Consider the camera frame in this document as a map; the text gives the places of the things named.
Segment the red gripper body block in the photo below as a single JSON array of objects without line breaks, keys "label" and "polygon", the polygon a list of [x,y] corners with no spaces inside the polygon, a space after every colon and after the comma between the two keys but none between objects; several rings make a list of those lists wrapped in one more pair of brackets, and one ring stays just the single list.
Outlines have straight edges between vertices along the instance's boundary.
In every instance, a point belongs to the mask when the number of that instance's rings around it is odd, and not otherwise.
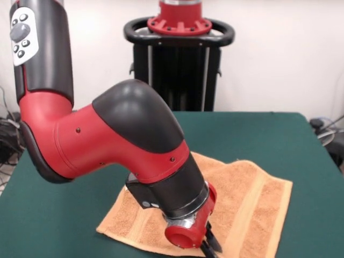
[{"label": "red gripper body block", "polygon": [[180,248],[200,248],[202,241],[206,240],[206,224],[213,213],[217,193],[211,183],[206,183],[208,197],[204,205],[195,213],[181,219],[169,219],[167,222],[165,236],[173,245]]}]

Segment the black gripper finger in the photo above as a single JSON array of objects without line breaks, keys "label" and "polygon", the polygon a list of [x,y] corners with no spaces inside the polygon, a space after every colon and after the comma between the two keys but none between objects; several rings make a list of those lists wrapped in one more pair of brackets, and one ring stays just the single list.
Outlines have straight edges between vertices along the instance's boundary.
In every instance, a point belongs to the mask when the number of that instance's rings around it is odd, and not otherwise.
[{"label": "black gripper finger", "polygon": [[220,245],[220,243],[218,242],[217,238],[214,236],[213,232],[212,232],[212,226],[210,224],[210,222],[208,221],[206,224],[206,240],[207,243],[209,244],[209,246],[216,252],[222,253],[223,249]]},{"label": "black gripper finger", "polygon": [[215,238],[203,240],[200,249],[206,258],[218,258],[216,252],[219,251],[219,243]]}]

